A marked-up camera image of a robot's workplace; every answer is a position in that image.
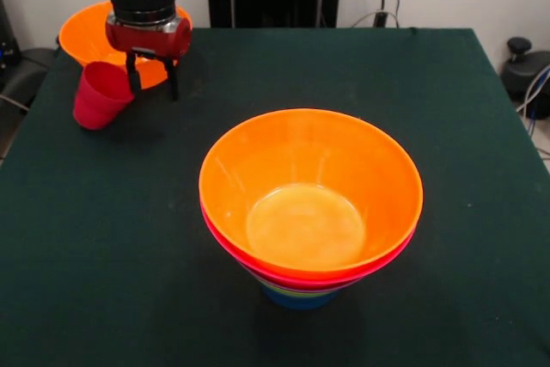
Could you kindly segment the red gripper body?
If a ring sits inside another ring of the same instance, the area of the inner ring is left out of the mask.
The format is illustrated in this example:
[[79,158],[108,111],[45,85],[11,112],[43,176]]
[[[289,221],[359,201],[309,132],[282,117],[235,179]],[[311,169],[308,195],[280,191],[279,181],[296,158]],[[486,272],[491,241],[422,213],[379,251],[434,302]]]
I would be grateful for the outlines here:
[[110,14],[105,28],[109,44],[119,52],[169,59],[178,59],[186,53],[192,33],[191,21],[182,16],[163,24],[139,27],[122,24]]

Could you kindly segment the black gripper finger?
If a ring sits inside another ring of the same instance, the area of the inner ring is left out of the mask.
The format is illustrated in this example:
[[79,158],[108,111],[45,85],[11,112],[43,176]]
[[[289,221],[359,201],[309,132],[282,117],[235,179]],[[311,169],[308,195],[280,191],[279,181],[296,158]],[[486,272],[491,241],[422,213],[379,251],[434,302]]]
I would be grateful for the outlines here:
[[137,55],[128,52],[125,59],[125,67],[132,93],[135,95],[141,90],[141,79],[136,67]]
[[179,85],[178,78],[176,74],[176,68],[174,66],[174,61],[171,58],[164,59],[163,65],[165,71],[167,72],[167,79],[170,85],[170,95],[172,101],[177,101],[179,99]]

